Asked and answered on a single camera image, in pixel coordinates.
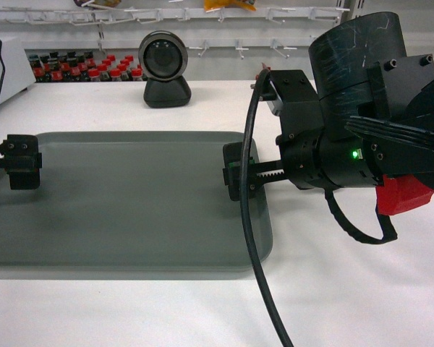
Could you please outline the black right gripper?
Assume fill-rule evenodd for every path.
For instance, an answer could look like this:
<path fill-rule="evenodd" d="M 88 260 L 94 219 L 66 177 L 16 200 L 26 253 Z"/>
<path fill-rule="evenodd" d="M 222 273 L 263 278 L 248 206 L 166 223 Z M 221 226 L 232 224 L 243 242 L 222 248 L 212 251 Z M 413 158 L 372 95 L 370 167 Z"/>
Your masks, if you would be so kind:
<path fill-rule="evenodd" d="M 374 164 L 371 151 L 364 149 L 362 139 L 354 135 L 342 140 L 328 137 L 318 94 L 303 71 L 272 70 L 269 86 L 276 94 L 268 105 L 280 121 L 276 145 L 281 159 L 249 164 L 250 199 L 265 184 L 287 179 L 300 189 L 336 190 L 383 183 L 383 175 Z M 240 201 L 242 143 L 225 144 L 223 157 L 229 197 Z"/>

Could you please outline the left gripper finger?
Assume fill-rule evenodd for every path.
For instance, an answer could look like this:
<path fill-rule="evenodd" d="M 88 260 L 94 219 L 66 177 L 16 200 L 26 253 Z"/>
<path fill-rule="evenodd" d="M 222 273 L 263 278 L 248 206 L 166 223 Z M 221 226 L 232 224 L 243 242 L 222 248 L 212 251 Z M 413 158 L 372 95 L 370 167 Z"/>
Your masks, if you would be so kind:
<path fill-rule="evenodd" d="M 0 168 L 9 176 L 10 189 L 37 189 L 41 184 L 42 155 L 4 156 Z"/>
<path fill-rule="evenodd" d="M 28 134 L 8 134 L 0 144 L 1 159 L 38 158 L 38 138 Z"/>

